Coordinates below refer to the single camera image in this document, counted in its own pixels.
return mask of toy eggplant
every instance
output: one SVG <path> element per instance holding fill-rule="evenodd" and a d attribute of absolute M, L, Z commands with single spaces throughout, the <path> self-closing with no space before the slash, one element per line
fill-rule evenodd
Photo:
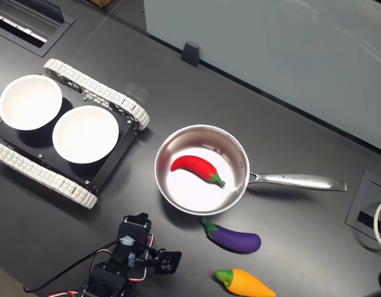
<path fill-rule="evenodd" d="M 201 220 L 208 238 L 224 249 L 241 254 L 256 252 L 261 246 L 261 239 L 254 233 L 241 233 L 225 229 L 219 225 Z"/>
<path fill-rule="evenodd" d="M 259 279 L 241 269 L 217 270 L 215 277 L 232 293 L 247 297 L 275 297 Z"/>

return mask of stainless steel saucepan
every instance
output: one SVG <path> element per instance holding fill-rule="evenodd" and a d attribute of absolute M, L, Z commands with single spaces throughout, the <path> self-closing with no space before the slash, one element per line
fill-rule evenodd
<path fill-rule="evenodd" d="M 180 156 L 194 155 L 215 166 L 224 187 L 204 182 L 186 170 L 171 172 Z M 157 185 L 176 208 L 193 215 L 214 215 L 240 200 L 248 184 L 271 183 L 323 191 L 345 191 L 346 183 L 306 174 L 258 174 L 250 172 L 244 149 L 232 135 L 214 126 L 195 125 L 173 133 L 159 149 L 154 165 Z"/>

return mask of yellow pepper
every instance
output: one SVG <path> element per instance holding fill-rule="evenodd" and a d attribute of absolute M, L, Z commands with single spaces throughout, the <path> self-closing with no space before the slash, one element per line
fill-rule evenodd
<path fill-rule="evenodd" d="M 217 270 L 215 277 L 232 293 L 247 297 L 275 297 L 259 279 L 241 269 Z"/>

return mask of eggplant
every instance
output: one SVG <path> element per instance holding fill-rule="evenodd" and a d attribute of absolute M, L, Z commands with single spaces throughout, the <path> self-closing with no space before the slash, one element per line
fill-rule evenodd
<path fill-rule="evenodd" d="M 254 233 L 242 233 L 223 228 L 217 224 L 201 220 L 208 238 L 218 246 L 232 252 L 249 254 L 261 246 L 261 239 Z"/>

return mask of table surface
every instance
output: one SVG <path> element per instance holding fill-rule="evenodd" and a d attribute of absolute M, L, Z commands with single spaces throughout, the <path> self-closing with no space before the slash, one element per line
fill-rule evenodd
<path fill-rule="evenodd" d="M 278 296 L 378 296 L 381 251 L 344 223 L 365 169 L 381 175 L 381 156 L 203 66 L 142 33 L 139 2 L 107 11 L 58 1 L 76 22 L 44 57 L 0 37 L 0 93 L 15 78 L 58 58 L 117 91 L 138 97 L 151 117 L 87 210 L 0 163 L 0 267 L 35 287 L 116 237 L 124 215 L 149 214 L 155 247 L 182 251 L 175 275 L 150 273 L 138 296 L 228 296 L 217 269 L 244 269 Z M 198 218 L 173 208 L 154 179 L 161 143 L 192 124 L 225 129 L 243 145 L 252 171 L 305 173 L 346 181 L 347 192 L 253 184 L 228 211 L 211 217 L 260 235 L 259 251 L 240 255 L 206 239 Z M 46 287 L 77 289 L 89 262 Z"/>

